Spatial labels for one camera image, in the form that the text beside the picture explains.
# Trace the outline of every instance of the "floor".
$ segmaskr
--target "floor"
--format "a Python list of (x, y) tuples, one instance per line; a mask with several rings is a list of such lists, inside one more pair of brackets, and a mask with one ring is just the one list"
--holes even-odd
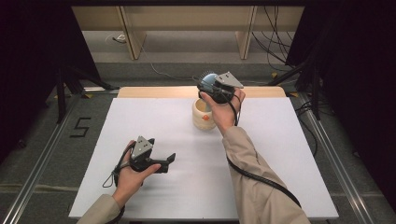
[[(83, 34), (102, 80), (115, 86), (194, 85), (177, 78), (199, 76), (207, 70), (229, 70), (244, 84), (259, 85), (283, 74), (284, 71), (280, 70), (289, 69), (273, 56), (268, 56), (255, 39), (251, 41), (248, 58), (241, 60), (234, 35), (230, 32), (149, 32), (144, 50), (136, 61), (130, 59), (125, 44), (113, 40), (113, 37), (116, 40), (120, 38), (122, 42), (122, 32)], [(270, 42), (264, 35), (270, 37), (272, 33), (255, 33), (264, 46), (268, 46)], [(287, 55), (285, 49), (290, 45), (293, 33), (279, 36), (285, 47), (272, 42), (270, 49), (277, 57), (283, 58)], [(295, 79), (292, 77), (281, 87), (286, 92), (294, 93)], [(82, 84), (85, 87), (94, 86), (88, 81), (82, 81)], [(42, 109), (23, 139), (26, 147), (15, 148), (0, 165), (2, 220), (9, 214), (8, 210), (18, 210), (15, 222), (8, 223), (76, 223), (68, 217), (68, 213), (90, 162), (111, 100), (117, 97), (115, 92), (90, 93), (84, 97), (67, 94), (67, 121), (61, 130), (56, 124), (56, 92), (50, 95), (47, 107)], [(298, 97), (290, 97), (296, 109), (309, 100), (309, 92), (297, 93)], [(353, 154), (353, 146), (324, 96), (320, 99), (320, 116), (320, 125), (328, 139), (319, 138), (320, 130), (315, 129), (316, 123), (309, 111), (300, 116), (302, 129), (313, 152), (318, 147), (315, 160), (340, 217), (336, 220), (312, 220), (312, 223), (396, 223), (394, 211), (359, 157)], [(89, 127), (88, 131), (75, 129), (77, 123), (80, 127)], [(326, 141), (332, 143), (332, 148), (328, 149)], [(346, 182), (330, 159), (332, 153), (339, 156), (345, 171), (341, 177), (346, 176)], [(349, 194), (347, 188), (352, 188), (357, 194)], [(27, 193), (21, 200), (18, 196), (24, 190)], [(354, 205), (356, 199), (363, 201), (362, 206)]]

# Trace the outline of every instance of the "gray carpet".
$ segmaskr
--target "gray carpet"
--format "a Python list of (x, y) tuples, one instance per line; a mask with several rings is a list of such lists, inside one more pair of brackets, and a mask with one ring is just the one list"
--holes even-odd
[[(202, 64), (202, 63), (155, 63), (155, 68), (161, 73), (172, 77), (189, 78), (200, 76), (204, 71), (213, 70), (218, 73), (231, 71), (240, 80), (268, 82), (272, 78), (271, 69), (263, 64)], [(149, 63), (98, 63), (98, 70), (103, 81), (114, 86), (179, 86), (195, 85), (191, 80), (177, 80), (152, 71)], [(94, 86), (88, 81), (82, 81), (85, 86)], [(293, 91), (292, 85), (286, 89)], [(96, 141), (106, 119), (111, 101), (116, 94), (94, 94), (90, 99), (79, 99), (58, 147), (53, 152), (49, 163), (41, 176), (38, 186), (27, 204), (20, 223), (75, 223), (68, 218), (68, 211), (77, 195), (85, 171), (91, 159)], [(299, 98), (290, 98), (293, 106), (301, 106)], [(10, 156), (0, 166), (0, 215), (3, 216), (12, 203), (13, 197), (30, 174), (46, 141), (57, 120), (56, 99), (51, 95), (47, 101), (49, 108), (43, 108), (26, 136), (27, 147), (12, 151)], [(321, 121), (329, 135), (337, 153), (341, 156), (353, 182), (358, 187), (375, 223), (396, 223), (396, 216), (389, 207), (385, 198), (376, 187), (373, 179), (368, 175), (360, 159), (353, 156), (353, 146), (349, 142), (345, 131), (332, 111), (324, 105), (320, 108)], [(84, 119), (80, 125), (89, 127), (85, 137), (73, 138), (71, 135), (83, 134), (83, 130), (75, 130), (79, 118)], [(306, 115), (302, 120), (312, 126)], [(311, 133), (303, 127), (304, 134), (312, 151), (315, 150), (315, 141)], [(334, 223), (359, 223), (349, 201), (341, 188), (338, 179), (318, 143), (318, 152), (315, 157), (318, 168), (322, 173), (325, 184), (332, 195), (332, 199), (340, 217), (331, 220)], [(326, 221), (313, 221), (312, 223), (327, 223)]]

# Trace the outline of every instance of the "cabinet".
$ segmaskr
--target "cabinet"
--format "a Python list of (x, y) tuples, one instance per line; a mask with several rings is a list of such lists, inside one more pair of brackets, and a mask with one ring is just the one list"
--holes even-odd
[(123, 31), (137, 60), (146, 31), (234, 31), (241, 59), (248, 57), (251, 32), (295, 32), (304, 7), (73, 7), (81, 30)]

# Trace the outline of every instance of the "table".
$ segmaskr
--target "table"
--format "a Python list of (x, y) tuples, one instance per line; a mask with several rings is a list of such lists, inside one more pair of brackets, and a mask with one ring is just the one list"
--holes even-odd
[[(246, 93), (240, 126), (256, 149), (299, 199), (309, 218), (337, 218), (289, 98), (279, 87), (246, 87)], [(203, 132), (193, 126), (191, 106), (196, 98), (193, 86), (121, 89), (109, 109), (69, 216), (81, 217), (101, 194), (114, 191), (102, 184), (129, 140), (143, 135), (156, 138), (151, 158), (162, 160), (176, 152), (176, 160), (167, 174), (145, 180), (126, 204), (124, 218), (236, 220), (221, 135), (217, 129)]]

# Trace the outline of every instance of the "hand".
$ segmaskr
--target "hand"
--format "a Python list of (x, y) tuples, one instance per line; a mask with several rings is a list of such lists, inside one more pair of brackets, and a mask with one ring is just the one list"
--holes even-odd
[[(125, 154), (123, 161), (128, 161), (130, 158), (131, 149), (128, 149), (128, 152)], [(153, 164), (141, 173), (134, 171), (130, 166), (122, 168), (120, 170), (120, 177), (117, 189), (113, 193), (113, 198), (114, 200), (116, 200), (119, 207), (122, 208), (126, 204), (126, 202), (128, 202), (128, 200), (132, 197), (132, 195), (134, 195), (139, 190), (146, 177), (154, 174), (158, 169), (160, 169), (160, 167), (160, 164)]]
[[(203, 91), (201, 91), (200, 94), (204, 101), (211, 107), (213, 120), (218, 126), (221, 134), (224, 135), (229, 128), (233, 127), (235, 122), (233, 110), (228, 104), (220, 105), (216, 103), (212, 97)], [(233, 107), (235, 107), (236, 113), (238, 113), (241, 109), (241, 104), (244, 101), (245, 96), (246, 95), (243, 91), (241, 91), (239, 88), (235, 88), (235, 93), (233, 99), (231, 100), (231, 104), (233, 104)]]

